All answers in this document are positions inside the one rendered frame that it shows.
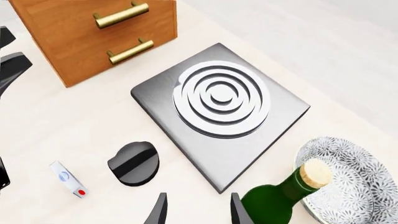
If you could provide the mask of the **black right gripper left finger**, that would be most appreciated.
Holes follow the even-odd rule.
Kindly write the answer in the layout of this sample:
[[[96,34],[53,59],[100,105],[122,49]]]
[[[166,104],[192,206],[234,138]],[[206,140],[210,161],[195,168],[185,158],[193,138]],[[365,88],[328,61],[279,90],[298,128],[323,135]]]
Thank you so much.
[[[162,192],[159,194],[159,197],[144,224],[165,224],[167,218],[167,210],[167,194],[165,192]]]

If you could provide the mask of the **green corked wine bottle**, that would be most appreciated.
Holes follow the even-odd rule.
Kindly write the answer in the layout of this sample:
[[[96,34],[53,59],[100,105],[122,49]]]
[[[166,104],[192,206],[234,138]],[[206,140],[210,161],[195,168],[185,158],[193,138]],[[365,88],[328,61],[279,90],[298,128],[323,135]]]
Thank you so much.
[[[241,202],[254,224],[289,224],[294,205],[329,184],[332,177],[326,163],[310,159],[280,184],[252,188]]]

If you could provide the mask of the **small white red-dot indicator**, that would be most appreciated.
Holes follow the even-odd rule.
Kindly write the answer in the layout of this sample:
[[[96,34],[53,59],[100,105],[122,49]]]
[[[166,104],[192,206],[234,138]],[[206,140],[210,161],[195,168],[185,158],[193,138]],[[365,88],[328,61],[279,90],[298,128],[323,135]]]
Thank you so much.
[[[88,194],[88,190],[79,182],[78,179],[64,167],[59,161],[55,161],[49,165],[57,179],[74,195],[84,198]]]

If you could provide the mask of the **wooden cabinet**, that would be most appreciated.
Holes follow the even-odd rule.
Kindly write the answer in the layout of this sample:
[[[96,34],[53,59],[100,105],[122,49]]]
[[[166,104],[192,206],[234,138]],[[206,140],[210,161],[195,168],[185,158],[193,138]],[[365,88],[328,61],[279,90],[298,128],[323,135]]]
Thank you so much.
[[[176,0],[8,0],[66,87],[177,38]]]

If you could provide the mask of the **white grey patterned bowl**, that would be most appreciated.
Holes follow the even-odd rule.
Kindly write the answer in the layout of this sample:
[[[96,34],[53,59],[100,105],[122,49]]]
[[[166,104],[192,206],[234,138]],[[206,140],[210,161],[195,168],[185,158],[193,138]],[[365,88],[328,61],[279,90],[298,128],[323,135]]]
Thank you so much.
[[[367,150],[341,138],[309,140],[298,151],[294,168],[309,159],[325,162],[333,180],[302,199],[321,224],[398,224],[398,186]]]

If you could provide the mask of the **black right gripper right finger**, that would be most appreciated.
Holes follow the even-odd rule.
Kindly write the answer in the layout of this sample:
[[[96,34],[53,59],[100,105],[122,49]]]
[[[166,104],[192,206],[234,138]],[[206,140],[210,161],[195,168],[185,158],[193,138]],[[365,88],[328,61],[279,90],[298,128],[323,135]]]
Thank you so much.
[[[232,224],[254,224],[237,193],[231,194],[230,211]]]

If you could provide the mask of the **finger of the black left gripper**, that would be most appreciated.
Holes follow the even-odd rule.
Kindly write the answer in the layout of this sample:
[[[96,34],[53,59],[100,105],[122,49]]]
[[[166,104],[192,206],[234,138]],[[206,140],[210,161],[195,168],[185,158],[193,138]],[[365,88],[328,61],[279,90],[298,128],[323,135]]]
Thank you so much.
[[[2,96],[11,83],[19,78],[31,66],[31,61],[22,52],[16,52],[1,57],[0,96]]]
[[[3,48],[16,40],[16,37],[12,34],[12,32],[6,27],[0,27],[0,48]]]

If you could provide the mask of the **round black stove knob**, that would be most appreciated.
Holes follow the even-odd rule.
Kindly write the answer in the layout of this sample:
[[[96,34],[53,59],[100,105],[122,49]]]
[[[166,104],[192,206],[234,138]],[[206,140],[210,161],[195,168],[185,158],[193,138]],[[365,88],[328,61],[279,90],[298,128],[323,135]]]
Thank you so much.
[[[160,158],[152,143],[132,142],[108,160],[108,167],[120,183],[137,187],[155,177],[160,167]]]

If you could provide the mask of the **wooden cabinet drawer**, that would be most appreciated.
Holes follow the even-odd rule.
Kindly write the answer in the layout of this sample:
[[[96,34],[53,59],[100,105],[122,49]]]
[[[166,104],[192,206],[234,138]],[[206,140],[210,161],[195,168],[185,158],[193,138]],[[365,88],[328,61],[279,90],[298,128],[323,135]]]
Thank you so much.
[[[143,14],[99,29],[91,16],[47,22],[34,35],[37,45],[66,87],[95,76],[113,65],[107,51],[118,54],[152,40],[153,48],[177,37],[174,13]]]
[[[33,38],[47,22],[83,16],[93,18],[94,13],[104,17],[129,9],[132,1],[137,4],[148,3],[149,13],[153,15],[168,12],[177,17],[176,0],[9,0]]]

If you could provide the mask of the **flat black stove plate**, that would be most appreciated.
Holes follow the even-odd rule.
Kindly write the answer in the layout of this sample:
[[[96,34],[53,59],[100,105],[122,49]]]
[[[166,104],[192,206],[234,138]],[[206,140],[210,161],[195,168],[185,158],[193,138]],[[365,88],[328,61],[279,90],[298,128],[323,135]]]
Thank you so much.
[[[310,108],[219,43],[136,85],[131,96],[219,193]]]

